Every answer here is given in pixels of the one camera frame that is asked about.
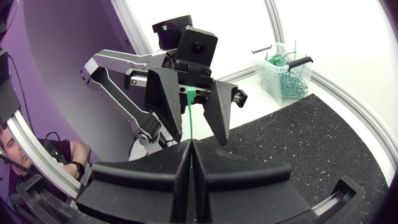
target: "man's arm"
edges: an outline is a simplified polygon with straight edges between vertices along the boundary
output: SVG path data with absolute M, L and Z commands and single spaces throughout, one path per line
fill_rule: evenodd
M 72 161 L 79 162 L 86 167 L 88 159 L 90 158 L 90 147 L 80 141 L 69 141 L 69 143 Z M 75 164 L 67 164 L 64 165 L 63 168 L 75 179 L 79 178 L 79 172 L 77 171 L 77 166 Z

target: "black cable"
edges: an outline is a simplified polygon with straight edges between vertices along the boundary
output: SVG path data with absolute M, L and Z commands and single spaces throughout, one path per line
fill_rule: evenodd
M 132 142 L 132 144 L 131 144 L 131 146 L 130 146 L 129 157 L 130 157 L 130 155 L 131 155 L 132 146 L 134 145 L 134 143 L 136 143 L 137 139 L 138 139 L 138 136 L 134 137 L 134 141 Z
M 28 174 L 31 174 L 31 175 L 37 174 L 36 172 L 33 172 L 33 171 L 31 171 L 30 169 L 28 169 L 28 168 L 26 168 L 26 167 L 24 167 L 24 166 L 21 166 L 21 165 L 19 165 L 18 163 L 14 162 L 14 161 L 12 161 L 12 160 L 10 160 L 10 159 L 8 159 L 6 156 L 4 156 L 4 155 L 2 155 L 2 154 L 0 154 L 0 159 L 4 160 L 5 162 L 9 162 L 11 165 L 14 165 L 14 166 L 20 168 L 21 170 L 27 172 Z
M 57 135 L 58 142 L 61 141 L 60 136 L 59 136 L 58 133 L 56 133 L 55 131 L 52 131 L 52 132 L 48 133 L 48 134 L 45 136 L 45 139 L 47 140 L 47 138 L 48 138 L 51 134 Z
M 167 143 L 172 142 L 172 141 L 174 141 L 174 139 L 168 140 L 165 143 L 167 144 Z
M 10 55 L 8 55 L 8 57 L 11 59 L 12 64 L 14 65 L 14 68 L 15 68 L 15 72 L 17 73 L 19 86 L 21 87 L 22 97 L 24 98 L 24 104 L 25 104 L 25 110 L 26 110 L 27 119 L 29 120 L 29 124 L 30 124 L 30 130 L 32 130 L 33 134 L 36 135 L 35 131 L 33 130 L 32 121 L 30 120 L 29 110 L 27 109 L 27 104 L 26 104 L 25 93 L 24 93 L 24 89 L 23 89 L 22 84 L 21 84 L 21 79 L 19 78 L 17 67 L 15 66 L 14 59 Z

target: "black plastic part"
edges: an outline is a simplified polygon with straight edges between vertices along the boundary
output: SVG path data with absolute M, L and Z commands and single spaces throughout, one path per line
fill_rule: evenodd
M 51 157 L 55 158 L 57 162 L 60 162 L 63 165 L 68 164 L 68 162 L 65 160 L 65 156 L 60 154 L 57 147 L 53 146 L 48 139 L 44 140 L 43 148 L 51 155 Z
M 354 207 L 363 199 L 365 190 L 351 178 L 344 176 L 336 184 L 331 194 L 343 194 L 333 207 L 318 217 L 317 223 L 339 223 L 344 220 Z
M 99 162 L 96 180 L 77 203 L 81 211 L 107 222 L 185 222 L 190 141 L 142 159 Z
M 152 137 L 156 136 L 160 129 L 159 120 L 150 113 L 142 112 L 108 77 L 105 68 L 97 68 L 90 77 L 98 82 L 112 97 L 128 111 L 138 122 L 140 128 L 145 130 Z
M 103 223 L 55 198 L 47 192 L 45 186 L 43 177 L 34 175 L 17 188 L 18 194 L 35 218 L 40 221 L 39 223 Z M 21 215 L 31 218 L 21 207 L 17 211 Z
M 21 107 L 9 80 L 8 52 L 0 50 L 0 126 L 5 129 L 7 120 Z
M 285 182 L 289 165 L 242 160 L 196 140 L 193 148 L 199 223 L 274 223 L 310 209 Z
M 312 60 L 311 57 L 304 57 L 304 58 L 295 60 L 295 61 L 293 61 L 293 62 L 289 62 L 289 63 L 288 63 L 289 69 L 288 69 L 287 71 L 289 72 L 290 69 L 295 68 L 295 67 L 298 67 L 298 66 L 300 66 L 300 65 L 303 65 L 303 64 L 305 64 L 305 63 L 309 63 L 309 62 L 312 62 L 312 63 L 313 63 L 313 60 Z
M 175 49 L 187 26 L 192 26 L 190 15 L 163 21 L 152 26 L 159 37 L 159 47 L 162 50 Z
M 231 102 L 237 91 L 238 86 L 216 80 L 207 98 L 203 115 L 221 146 L 229 137 Z
M 218 38 L 211 32 L 187 27 L 181 36 L 181 41 L 174 55 L 177 66 L 175 69 L 188 72 L 190 66 L 198 67 L 201 75 L 210 76 L 211 61 L 213 60 Z
M 248 99 L 248 95 L 245 92 L 243 92 L 243 90 L 238 90 L 236 94 L 241 97 L 241 101 L 239 103 L 237 102 L 236 104 L 238 107 L 242 108 L 246 100 Z
M 145 106 L 154 111 L 174 140 L 182 137 L 177 71 L 152 67 L 148 71 Z
M 0 85 L 0 96 L 0 126 L 5 129 L 7 120 L 21 108 L 21 104 L 10 80 Z
M 289 165 L 247 161 L 197 140 L 136 161 L 95 164 L 96 180 L 77 200 L 80 212 L 50 195 L 38 175 L 18 193 L 44 223 L 184 223 L 191 158 L 198 223 L 341 223 L 364 195 L 343 177 L 332 192 L 340 200 L 322 203 L 318 217 L 290 185 Z

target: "wristwatch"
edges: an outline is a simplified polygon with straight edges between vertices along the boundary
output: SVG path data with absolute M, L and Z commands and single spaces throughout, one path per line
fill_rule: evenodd
M 83 177 L 83 175 L 85 174 L 85 167 L 83 167 L 81 163 L 76 161 L 71 161 L 69 164 L 74 164 L 77 166 L 77 172 L 79 172 L 79 178 L 77 178 L 77 180 L 80 180 L 81 177 Z

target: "black rubber mat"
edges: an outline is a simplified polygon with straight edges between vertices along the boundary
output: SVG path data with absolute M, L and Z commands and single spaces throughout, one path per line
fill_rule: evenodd
M 203 142 L 219 147 L 214 136 Z M 221 148 L 249 160 L 289 163 L 290 182 L 311 206 L 330 196 L 342 176 L 351 177 L 366 195 L 345 223 L 370 222 L 388 191 L 380 167 L 366 145 L 315 95 L 232 129 L 229 141 Z M 187 223 L 195 222 L 194 213 L 191 197 Z

